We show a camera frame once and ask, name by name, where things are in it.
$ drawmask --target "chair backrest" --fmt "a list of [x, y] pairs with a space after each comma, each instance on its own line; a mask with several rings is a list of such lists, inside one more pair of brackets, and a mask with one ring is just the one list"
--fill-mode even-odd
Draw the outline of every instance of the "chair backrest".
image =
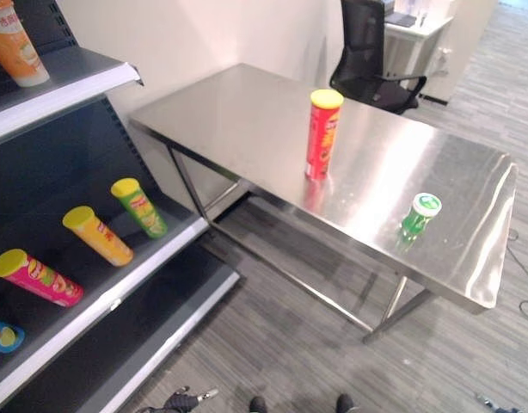
[[374, 0], [341, 0], [344, 49], [331, 84], [383, 74], [384, 5]]

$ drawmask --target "green chip can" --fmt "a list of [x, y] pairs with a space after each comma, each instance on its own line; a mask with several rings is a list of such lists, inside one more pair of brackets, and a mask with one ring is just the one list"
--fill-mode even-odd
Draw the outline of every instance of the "green chip can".
[[111, 187], [111, 194], [123, 204], [149, 237], [159, 238], [167, 233], [167, 225], [163, 218], [136, 179], [119, 179]]
[[402, 234], [411, 239], [425, 230], [428, 221], [438, 215], [442, 202], [436, 195], [421, 193], [413, 199], [408, 216], [402, 221]]

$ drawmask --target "chair armrest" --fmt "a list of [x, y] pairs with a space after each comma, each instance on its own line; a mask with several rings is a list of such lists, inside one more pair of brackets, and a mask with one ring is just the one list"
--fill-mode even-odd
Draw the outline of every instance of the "chair armrest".
[[402, 80], [419, 79], [419, 81], [417, 82], [417, 85], [413, 88], [413, 90], [411, 90], [411, 93], [409, 94], [407, 101], [405, 101], [404, 106], [408, 106], [409, 103], [413, 101], [413, 99], [415, 99], [417, 95], [419, 95], [419, 92], [421, 91], [422, 88], [425, 87], [425, 83], [427, 82], [426, 76], [416, 76], [416, 75], [402, 75], [402, 76], [396, 76], [396, 77], [384, 77], [384, 76], [376, 75], [376, 77], [384, 80], [385, 82], [398, 82], [398, 83], [401, 82]]
[[393, 77], [375, 75], [375, 77], [381, 80], [384, 80], [385, 82], [401, 82], [402, 80], [415, 80], [415, 79], [421, 79], [422, 77], [425, 78], [425, 82], [427, 81], [427, 77], [424, 75], [401, 75], [401, 76], [393, 76]]

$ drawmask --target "sneaker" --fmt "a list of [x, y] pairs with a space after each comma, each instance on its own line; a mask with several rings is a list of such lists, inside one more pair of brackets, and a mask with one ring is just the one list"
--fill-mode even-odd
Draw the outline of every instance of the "sneaker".
[[346, 393], [343, 393], [336, 399], [336, 413], [354, 412], [358, 407], [353, 403], [353, 400]]
[[266, 401], [260, 396], [256, 396], [250, 401], [249, 413], [267, 413]]

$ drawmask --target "green cup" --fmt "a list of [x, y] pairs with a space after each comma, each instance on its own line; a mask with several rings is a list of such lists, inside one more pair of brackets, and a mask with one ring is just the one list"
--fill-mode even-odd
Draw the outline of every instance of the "green cup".
[[411, 210], [402, 221], [402, 235], [407, 240], [417, 238], [425, 230], [428, 221], [438, 215], [442, 202], [432, 194], [417, 194], [413, 199]]

